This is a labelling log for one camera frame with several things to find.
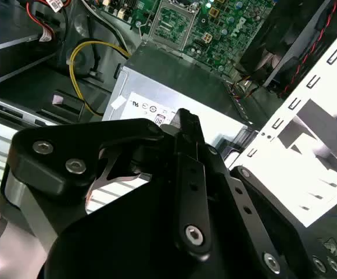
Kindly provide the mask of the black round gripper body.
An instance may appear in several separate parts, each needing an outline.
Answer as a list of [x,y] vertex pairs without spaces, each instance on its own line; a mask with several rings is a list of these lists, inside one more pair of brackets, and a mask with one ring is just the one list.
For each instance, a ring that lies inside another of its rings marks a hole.
[[45,278],[265,278],[233,212],[208,194],[212,248],[199,262],[173,238],[173,191],[145,184],[69,226]]

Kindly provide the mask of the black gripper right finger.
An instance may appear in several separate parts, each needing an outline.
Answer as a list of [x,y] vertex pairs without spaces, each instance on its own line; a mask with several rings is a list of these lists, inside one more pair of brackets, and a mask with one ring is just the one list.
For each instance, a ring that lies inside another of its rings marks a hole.
[[337,278],[337,259],[248,169],[228,170],[193,118],[205,167],[211,278]]

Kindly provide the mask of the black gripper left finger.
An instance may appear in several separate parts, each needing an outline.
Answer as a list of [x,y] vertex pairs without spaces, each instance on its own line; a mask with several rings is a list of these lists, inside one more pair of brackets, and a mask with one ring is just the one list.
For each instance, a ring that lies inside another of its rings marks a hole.
[[205,149],[199,118],[180,109],[167,130],[140,118],[27,128],[10,145],[1,191],[46,251],[77,221],[91,228],[87,194],[146,173],[168,189],[173,208],[159,244],[168,242],[198,261],[210,255]]

